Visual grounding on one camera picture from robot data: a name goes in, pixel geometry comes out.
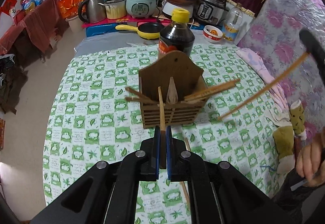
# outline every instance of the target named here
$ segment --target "person's hand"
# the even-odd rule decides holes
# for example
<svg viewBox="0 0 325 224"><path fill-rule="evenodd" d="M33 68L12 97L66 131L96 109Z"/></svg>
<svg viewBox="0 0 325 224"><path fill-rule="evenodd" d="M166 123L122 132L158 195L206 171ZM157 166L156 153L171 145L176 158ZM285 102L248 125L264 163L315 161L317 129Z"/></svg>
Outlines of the person's hand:
<svg viewBox="0 0 325 224"><path fill-rule="evenodd" d="M321 164L323 148L325 148L325 127L321 133L315 135L312 143L305 146L299 153L296 171L308 180L305 186L316 187L325 183L325 161ZM318 169L319 174L313 178Z"/></svg>

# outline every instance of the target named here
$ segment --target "ceramic bowl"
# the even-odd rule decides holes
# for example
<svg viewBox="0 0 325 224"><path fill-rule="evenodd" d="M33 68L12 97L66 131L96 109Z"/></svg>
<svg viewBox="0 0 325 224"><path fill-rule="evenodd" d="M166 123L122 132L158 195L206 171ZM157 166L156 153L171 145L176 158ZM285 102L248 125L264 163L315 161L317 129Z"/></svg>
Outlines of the ceramic bowl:
<svg viewBox="0 0 325 224"><path fill-rule="evenodd" d="M211 34L210 31L217 31L217 35ZM210 43L218 43L222 39L222 31L217 27L206 25L203 29L205 39Z"/></svg>

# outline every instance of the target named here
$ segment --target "wooden utensil holder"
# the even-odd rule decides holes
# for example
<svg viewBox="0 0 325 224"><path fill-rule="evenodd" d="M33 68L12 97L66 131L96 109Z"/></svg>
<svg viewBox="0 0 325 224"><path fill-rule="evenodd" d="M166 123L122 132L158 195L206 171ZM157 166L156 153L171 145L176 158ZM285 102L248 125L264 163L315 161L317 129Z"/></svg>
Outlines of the wooden utensil holder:
<svg viewBox="0 0 325 224"><path fill-rule="evenodd" d="M152 65L139 70L139 91L152 100L158 99L158 86L161 87L163 100L166 100L170 77L175 80L179 101L207 88L202 76L203 69L196 66L187 55L173 51L154 62ZM164 104L166 125L193 123L208 99L197 103ZM160 125L159 104L140 103L143 128Z"/></svg>

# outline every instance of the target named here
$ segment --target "white bucket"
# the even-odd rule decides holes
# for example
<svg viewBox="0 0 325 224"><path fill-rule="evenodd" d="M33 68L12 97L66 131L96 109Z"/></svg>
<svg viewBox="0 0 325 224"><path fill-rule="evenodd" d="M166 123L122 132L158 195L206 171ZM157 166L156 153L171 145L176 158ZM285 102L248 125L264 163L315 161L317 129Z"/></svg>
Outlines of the white bucket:
<svg viewBox="0 0 325 224"><path fill-rule="evenodd" d="M79 19L78 15L73 18L66 18L65 20L66 20L66 22L69 23L69 26L74 34L82 31L81 26L82 26L83 22Z"/></svg>

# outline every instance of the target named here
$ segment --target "green and white tablecloth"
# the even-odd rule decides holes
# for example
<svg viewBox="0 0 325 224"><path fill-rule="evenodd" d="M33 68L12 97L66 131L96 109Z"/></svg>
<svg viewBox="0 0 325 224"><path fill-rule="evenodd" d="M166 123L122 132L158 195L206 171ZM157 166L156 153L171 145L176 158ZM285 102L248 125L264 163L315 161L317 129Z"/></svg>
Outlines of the green and white tablecloth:
<svg viewBox="0 0 325 224"><path fill-rule="evenodd" d="M260 166L277 168L272 131L264 116L275 109L264 94L223 122L225 113L264 85L242 60L236 47L196 45L191 58L204 69L208 85L240 78L236 88L209 101L195 123L173 126L173 137L189 139L192 152L204 160L229 161L264 193L272 196L283 176ZM120 161L153 137L154 129L143 129L140 106L126 102L125 86L138 89L138 70L157 59L157 45L120 48L71 60L62 78L48 120L43 154L43 184L49 204L97 161ZM135 223L191 223L179 183L170 183L160 171L157 182L141 182Z"/></svg>

